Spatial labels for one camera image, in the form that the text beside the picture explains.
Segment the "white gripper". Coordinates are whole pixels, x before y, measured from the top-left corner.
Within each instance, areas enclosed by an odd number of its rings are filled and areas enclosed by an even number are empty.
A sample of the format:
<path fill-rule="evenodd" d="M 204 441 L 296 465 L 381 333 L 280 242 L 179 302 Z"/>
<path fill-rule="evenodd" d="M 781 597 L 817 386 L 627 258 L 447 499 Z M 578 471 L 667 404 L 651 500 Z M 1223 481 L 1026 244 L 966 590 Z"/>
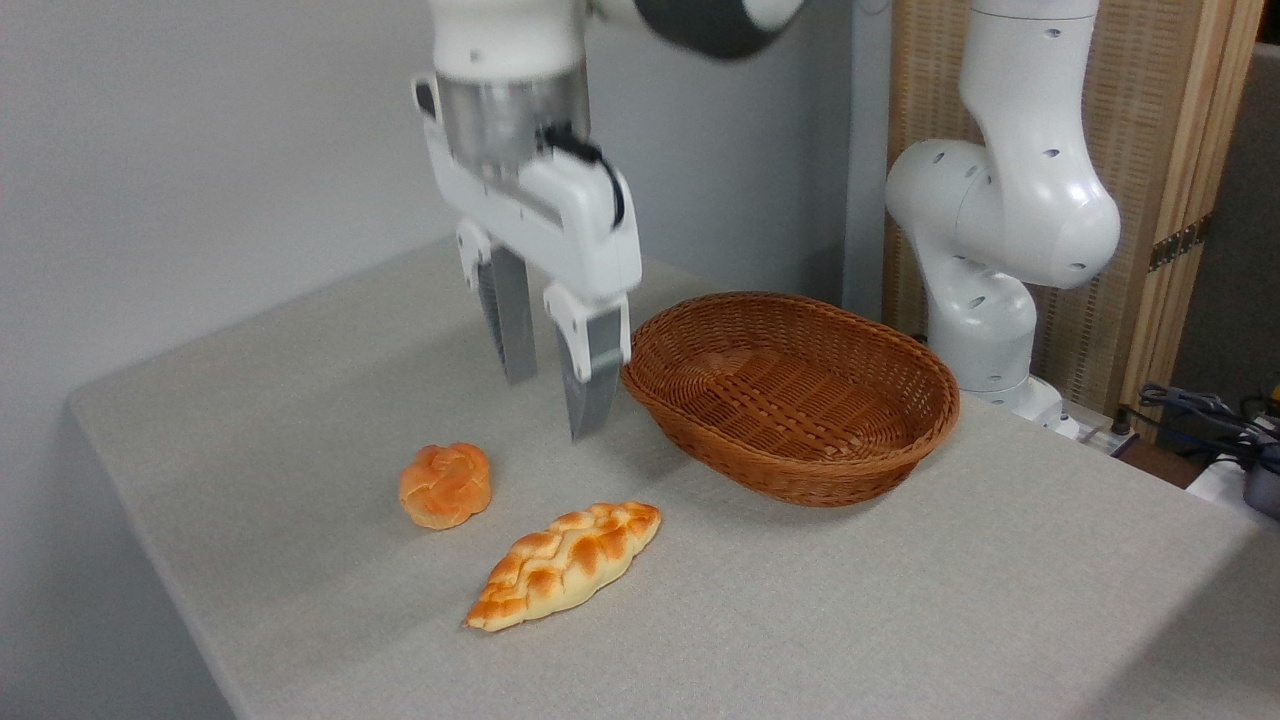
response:
<path fill-rule="evenodd" d="M 529 266 L 552 284 L 573 441 L 605 424 L 632 356 L 628 299 L 640 279 L 632 202 L 622 174 L 590 140 L 584 76 L 412 82 L 436 186 L 467 220 L 457 246 L 509 384 L 538 374 Z"/>

